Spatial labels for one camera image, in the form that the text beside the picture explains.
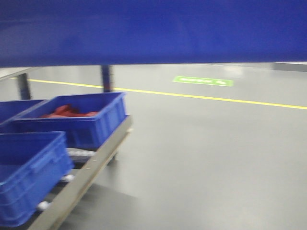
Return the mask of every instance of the yellow floor line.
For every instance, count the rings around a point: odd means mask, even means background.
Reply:
[[[100,85],[79,84],[79,83],[63,82],[63,81],[37,80],[37,79],[29,79],[29,81],[42,82],[42,83],[52,83],[52,84],[61,84],[61,85],[82,86],[82,87],[99,88],[99,89],[102,88],[102,86],[100,86]],[[206,96],[197,96],[197,95],[171,93],[171,92],[157,92],[157,91],[149,91],[149,90],[126,89],[126,88],[114,88],[114,90],[127,91],[127,92],[142,92],[142,93],[167,95],[167,96],[176,96],[176,97],[198,98],[198,99],[207,99],[207,100],[215,100],[215,101],[223,101],[223,102],[237,102],[237,103],[246,103],[246,104],[260,104],[260,105],[269,105],[269,106],[277,106],[277,107],[293,108],[293,109],[307,109],[306,106],[299,106],[299,105],[268,103],[268,102],[256,102],[256,101],[245,101],[245,100],[237,100],[237,99],[228,99],[228,98],[219,98],[219,97],[206,97]]]

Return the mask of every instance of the metal shelf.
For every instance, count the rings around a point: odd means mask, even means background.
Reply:
[[[39,67],[16,67],[16,68],[0,68],[0,81],[17,77],[21,74],[28,73],[35,69],[39,69]]]
[[[78,170],[73,181],[61,190],[53,199],[51,205],[34,220],[27,230],[56,230],[60,227],[92,185],[99,172],[115,156],[117,148],[130,133],[131,125],[132,118],[129,115],[97,150],[96,154]]]

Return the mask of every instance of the green floor sign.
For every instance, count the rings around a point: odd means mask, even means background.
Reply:
[[[205,85],[221,85],[221,86],[233,86],[233,80],[213,79],[213,78],[194,78],[194,77],[182,77],[177,76],[173,82],[193,83],[193,84],[205,84]]]

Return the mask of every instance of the crate handle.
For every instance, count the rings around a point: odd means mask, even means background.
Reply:
[[[41,169],[52,160],[51,154],[46,154],[43,158],[38,159],[34,164],[31,165],[31,169],[38,173]]]

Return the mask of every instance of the stainless steel frame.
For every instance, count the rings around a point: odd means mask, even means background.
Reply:
[[[132,118],[129,115],[96,154],[77,172],[74,180],[68,183],[51,205],[37,217],[28,230],[56,230],[60,227],[92,185],[99,172],[115,156],[117,148],[130,133],[131,125]]]

